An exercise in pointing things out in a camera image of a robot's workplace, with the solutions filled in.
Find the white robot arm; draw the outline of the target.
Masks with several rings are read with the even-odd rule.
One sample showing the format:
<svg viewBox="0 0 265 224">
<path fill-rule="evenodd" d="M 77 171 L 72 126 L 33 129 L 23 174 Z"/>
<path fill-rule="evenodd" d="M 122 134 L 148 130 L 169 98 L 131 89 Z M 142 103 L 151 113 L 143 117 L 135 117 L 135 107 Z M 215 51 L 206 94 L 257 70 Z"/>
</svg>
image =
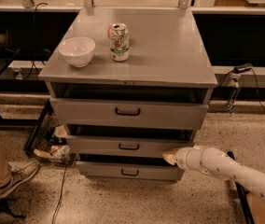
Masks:
<svg viewBox="0 0 265 224">
<path fill-rule="evenodd" d="M 162 157 L 182 170 L 231 179 L 265 202 L 265 173 L 240 164 L 217 148 L 173 148 L 164 150 Z"/>
</svg>

